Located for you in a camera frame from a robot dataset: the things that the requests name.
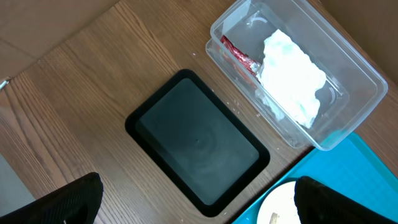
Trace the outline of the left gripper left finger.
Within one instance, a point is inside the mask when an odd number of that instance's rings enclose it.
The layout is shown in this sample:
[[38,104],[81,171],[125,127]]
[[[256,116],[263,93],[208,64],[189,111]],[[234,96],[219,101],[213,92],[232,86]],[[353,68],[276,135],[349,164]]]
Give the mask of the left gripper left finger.
[[90,172],[1,217],[10,224],[93,224],[103,198],[100,175]]

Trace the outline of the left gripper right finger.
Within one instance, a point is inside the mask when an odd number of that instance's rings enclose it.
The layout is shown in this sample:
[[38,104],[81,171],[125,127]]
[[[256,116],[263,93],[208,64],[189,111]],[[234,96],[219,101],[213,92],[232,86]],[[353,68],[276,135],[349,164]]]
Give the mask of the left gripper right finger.
[[396,224],[308,176],[296,181],[294,202],[302,224]]

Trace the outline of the white napkin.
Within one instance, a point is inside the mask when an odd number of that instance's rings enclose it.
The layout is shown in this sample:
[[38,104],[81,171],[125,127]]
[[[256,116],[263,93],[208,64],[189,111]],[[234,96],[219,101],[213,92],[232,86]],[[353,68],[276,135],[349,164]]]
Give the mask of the white napkin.
[[320,109],[315,92],[325,85],[326,73],[279,29],[264,40],[264,59],[256,78],[298,124],[312,127]]

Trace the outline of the red sauce packet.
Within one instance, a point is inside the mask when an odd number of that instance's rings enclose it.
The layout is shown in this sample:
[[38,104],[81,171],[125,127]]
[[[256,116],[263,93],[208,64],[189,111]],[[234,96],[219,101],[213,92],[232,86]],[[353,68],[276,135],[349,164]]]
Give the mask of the red sauce packet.
[[243,65],[243,67],[254,77],[256,77],[261,64],[251,59],[247,54],[240,51],[234,44],[223,35],[220,39],[221,43],[229,50],[229,52]]

